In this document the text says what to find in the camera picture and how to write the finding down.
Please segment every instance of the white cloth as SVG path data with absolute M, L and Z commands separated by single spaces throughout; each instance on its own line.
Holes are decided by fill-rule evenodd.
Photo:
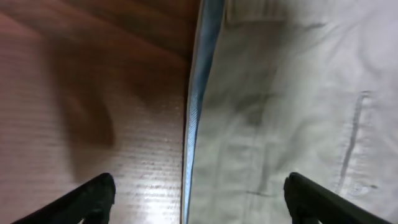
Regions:
M 398 222 L 398 1 L 229 0 L 189 224 L 290 223 L 299 172 Z

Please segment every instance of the white fabric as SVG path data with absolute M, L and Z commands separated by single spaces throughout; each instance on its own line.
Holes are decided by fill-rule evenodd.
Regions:
M 293 171 L 397 223 L 398 1 L 319 11 L 279 1 L 278 19 L 267 7 L 282 6 L 270 2 L 226 5 L 189 224 L 290 223 L 282 187 Z

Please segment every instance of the wood grain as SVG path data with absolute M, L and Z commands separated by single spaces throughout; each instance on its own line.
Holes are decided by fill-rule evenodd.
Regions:
M 198 0 L 0 2 L 0 217 L 101 172 L 111 223 L 180 221 Z

